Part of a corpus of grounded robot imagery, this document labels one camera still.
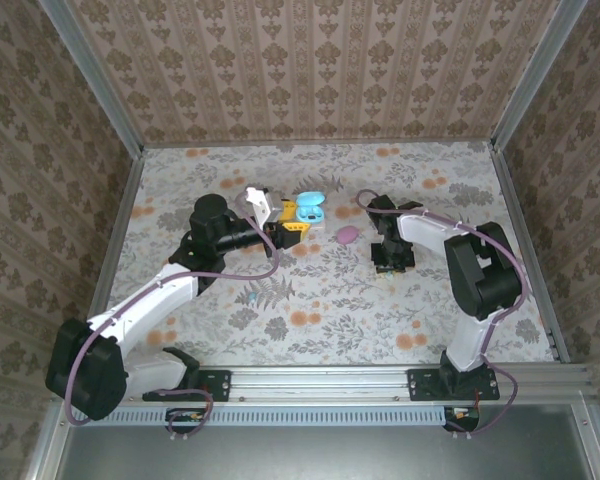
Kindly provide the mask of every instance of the blue toy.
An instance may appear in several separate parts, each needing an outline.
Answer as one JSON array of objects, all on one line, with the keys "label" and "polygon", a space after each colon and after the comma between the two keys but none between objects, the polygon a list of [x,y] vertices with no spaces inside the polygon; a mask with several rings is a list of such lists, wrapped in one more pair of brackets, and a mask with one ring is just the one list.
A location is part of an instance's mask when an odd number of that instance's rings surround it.
[{"label": "blue toy", "polygon": [[296,198],[296,218],[299,222],[320,223],[324,220],[324,212],[320,205],[325,196],[322,192],[302,192]]}]

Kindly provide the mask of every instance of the floral mat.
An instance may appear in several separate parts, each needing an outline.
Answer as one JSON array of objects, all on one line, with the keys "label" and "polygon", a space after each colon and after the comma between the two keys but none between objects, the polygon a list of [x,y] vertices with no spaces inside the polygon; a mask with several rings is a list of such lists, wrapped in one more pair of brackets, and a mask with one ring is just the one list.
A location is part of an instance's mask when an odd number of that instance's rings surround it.
[{"label": "floral mat", "polygon": [[[231,206],[247,185],[285,196],[322,191],[326,225],[281,252],[273,277],[217,280],[136,350],[175,345],[206,365],[437,362],[459,312],[446,262],[415,247],[415,269],[376,274],[370,244],[381,237],[353,202],[361,188],[386,193],[396,204],[417,200],[467,223],[498,222],[519,255],[485,142],[156,149],[144,159],[111,305],[157,273],[203,194],[222,194]],[[341,246],[335,233],[346,225],[360,236]],[[257,274],[270,266],[256,247],[225,260],[226,273]],[[533,299],[497,329],[489,355],[500,362],[552,360]]]}]

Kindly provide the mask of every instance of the patterned wallpaper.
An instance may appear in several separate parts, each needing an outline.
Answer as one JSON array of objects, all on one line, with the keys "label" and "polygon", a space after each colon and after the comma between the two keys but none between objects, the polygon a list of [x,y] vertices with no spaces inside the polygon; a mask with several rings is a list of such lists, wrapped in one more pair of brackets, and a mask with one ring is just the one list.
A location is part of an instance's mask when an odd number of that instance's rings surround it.
[{"label": "patterned wallpaper", "polygon": [[55,331],[85,316],[130,159],[35,0],[0,0],[0,480],[34,447]]},{"label": "patterned wallpaper", "polygon": [[505,154],[570,352],[593,365],[600,400],[600,1]]},{"label": "patterned wallpaper", "polygon": [[486,138],[556,0],[70,0],[144,144]]}]

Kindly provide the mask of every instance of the purple object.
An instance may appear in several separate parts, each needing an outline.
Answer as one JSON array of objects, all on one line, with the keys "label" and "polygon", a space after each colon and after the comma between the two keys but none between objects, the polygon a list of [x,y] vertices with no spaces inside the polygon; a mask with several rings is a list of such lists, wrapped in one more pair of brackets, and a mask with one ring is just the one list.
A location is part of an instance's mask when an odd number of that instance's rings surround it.
[{"label": "purple object", "polygon": [[360,230],[358,230],[356,227],[352,227],[351,225],[348,227],[342,227],[336,234],[336,241],[340,245],[349,245],[356,238],[358,238],[359,233]]}]

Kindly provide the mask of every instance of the gray fern pattern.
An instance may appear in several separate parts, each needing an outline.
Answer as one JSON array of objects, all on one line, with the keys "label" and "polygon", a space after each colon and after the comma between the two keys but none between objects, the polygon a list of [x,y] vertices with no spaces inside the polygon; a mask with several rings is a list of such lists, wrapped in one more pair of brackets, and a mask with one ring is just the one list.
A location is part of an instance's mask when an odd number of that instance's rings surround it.
[{"label": "gray fern pattern", "polygon": [[[218,147],[197,149],[195,155],[187,149],[149,149],[135,200],[138,214],[129,223],[111,302],[123,300],[160,270],[189,228],[197,198],[218,193],[232,208],[247,185],[291,199],[302,191],[324,192],[326,226],[280,251],[272,277],[216,280],[156,327],[161,346],[175,345],[206,365],[438,361],[463,315],[451,294],[446,263],[416,246],[415,268],[376,274],[370,244],[381,237],[352,201],[361,188],[387,193],[396,204],[417,200],[467,223],[497,221],[517,248],[484,142]],[[360,235],[342,246],[335,235],[346,225]],[[225,273],[240,275],[264,273],[272,265],[256,247],[228,253],[225,263]],[[494,361],[551,359],[533,301],[508,323],[494,336]],[[146,343],[138,349],[149,348]],[[0,345],[0,352],[7,346]],[[22,356],[13,346],[3,357],[12,375],[42,372],[33,356]]]}]

